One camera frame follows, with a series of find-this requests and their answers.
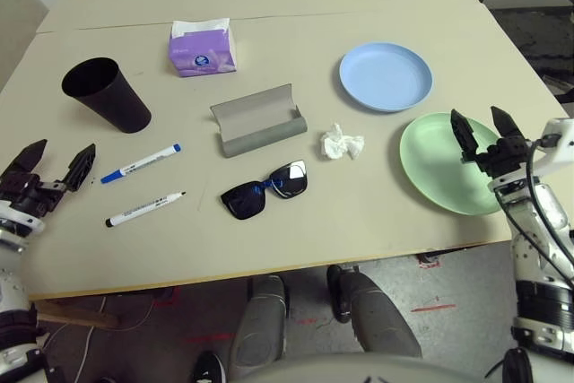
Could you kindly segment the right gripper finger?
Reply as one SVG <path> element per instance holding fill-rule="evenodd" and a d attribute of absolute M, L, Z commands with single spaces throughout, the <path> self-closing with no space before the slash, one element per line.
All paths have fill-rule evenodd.
<path fill-rule="evenodd" d="M 517 124 L 508 112 L 495 106 L 491 106 L 491 115 L 493 123 L 501 137 L 523 137 Z"/>
<path fill-rule="evenodd" d="M 450 112 L 452 132 L 462 151 L 462 162 L 476 162 L 478 143 L 474 139 L 474 130 L 468 119 L 455 109 Z"/>

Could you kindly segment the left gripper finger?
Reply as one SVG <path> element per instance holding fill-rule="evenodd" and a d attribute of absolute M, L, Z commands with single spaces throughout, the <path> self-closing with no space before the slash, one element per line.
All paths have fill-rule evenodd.
<path fill-rule="evenodd" d="M 32 172 L 41 160 L 47 143 L 47 139 L 41 139 L 24 147 L 2 172 L 1 178 L 4 178 L 12 172 Z"/>
<path fill-rule="evenodd" d="M 78 152 L 68 166 L 68 172 L 62 182 L 67 191 L 77 191 L 88 174 L 96 158 L 96 145 L 90 144 Z"/>

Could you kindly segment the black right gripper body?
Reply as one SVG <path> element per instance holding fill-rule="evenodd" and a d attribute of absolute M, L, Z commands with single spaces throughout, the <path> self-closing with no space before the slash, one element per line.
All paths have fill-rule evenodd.
<path fill-rule="evenodd" d="M 520 169 L 526 163 L 529 153 L 529 141 L 525 137 L 499 138 L 486 147 L 484 152 L 477 149 L 476 162 L 479 170 L 489 178 L 496 179 Z"/>

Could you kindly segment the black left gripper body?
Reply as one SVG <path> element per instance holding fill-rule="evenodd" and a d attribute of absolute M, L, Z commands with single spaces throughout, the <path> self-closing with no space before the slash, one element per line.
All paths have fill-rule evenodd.
<path fill-rule="evenodd" d="M 38 174 L 6 173 L 1 177 L 1 221 L 41 219 L 55 210 L 67 190 L 62 181 L 44 182 Z"/>

